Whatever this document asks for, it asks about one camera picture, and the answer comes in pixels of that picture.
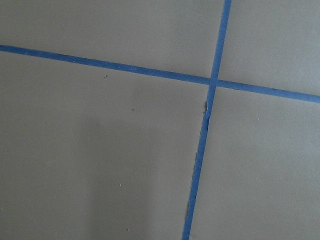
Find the brown paper table cover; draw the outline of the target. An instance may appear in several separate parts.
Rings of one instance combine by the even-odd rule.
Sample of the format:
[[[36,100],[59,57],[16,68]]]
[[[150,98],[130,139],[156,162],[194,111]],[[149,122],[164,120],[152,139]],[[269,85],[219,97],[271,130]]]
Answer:
[[[3,0],[3,240],[317,240],[317,0]]]

